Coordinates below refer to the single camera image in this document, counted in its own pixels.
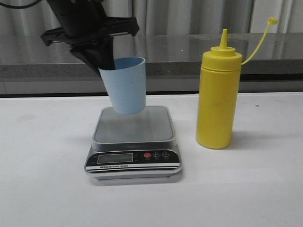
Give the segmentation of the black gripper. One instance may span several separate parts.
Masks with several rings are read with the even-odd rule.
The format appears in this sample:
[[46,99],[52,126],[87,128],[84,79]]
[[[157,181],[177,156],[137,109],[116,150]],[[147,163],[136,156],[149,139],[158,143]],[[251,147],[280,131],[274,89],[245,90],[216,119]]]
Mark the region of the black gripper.
[[135,36],[139,25],[135,17],[109,17],[100,0],[48,0],[60,27],[41,35],[46,46],[53,43],[92,44],[89,49],[72,47],[70,53],[97,76],[99,69],[114,70],[114,36]]

